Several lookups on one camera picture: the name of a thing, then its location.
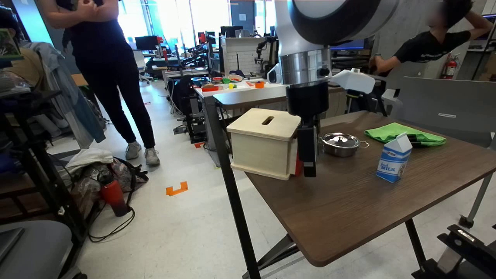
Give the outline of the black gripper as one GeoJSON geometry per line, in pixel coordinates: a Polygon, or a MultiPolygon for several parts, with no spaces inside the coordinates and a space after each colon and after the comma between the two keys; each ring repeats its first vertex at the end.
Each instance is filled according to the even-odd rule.
{"type": "Polygon", "coordinates": [[[297,156],[305,176],[316,175],[314,131],[308,124],[316,124],[317,116],[328,108],[328,82],[313,80],[294,83],[286,88],[289,114],[297,114],[305,124],[297,128],[297,156]]]}

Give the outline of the black robot arm in background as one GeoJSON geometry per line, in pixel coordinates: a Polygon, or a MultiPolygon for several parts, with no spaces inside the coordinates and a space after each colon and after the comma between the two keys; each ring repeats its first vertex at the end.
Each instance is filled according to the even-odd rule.
{"type": "Polygon", "coordinates": [[[279,38],[265,35],[255,46],[254,62],[260,66],[260,76],[268,77],[268,71],[279,62],[279,38]]]}

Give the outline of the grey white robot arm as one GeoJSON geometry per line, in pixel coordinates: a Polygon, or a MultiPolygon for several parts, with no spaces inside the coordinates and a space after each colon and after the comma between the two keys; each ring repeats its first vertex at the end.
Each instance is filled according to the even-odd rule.
{"type": "Polygon", "coordinates": [[[330,48],[373,37],[396,12],[401,0],[275,0],[280,79],[286,108],[300,118],[297,162],[316,175],[319,114],[328,108],[334,79],[330,48]]]}

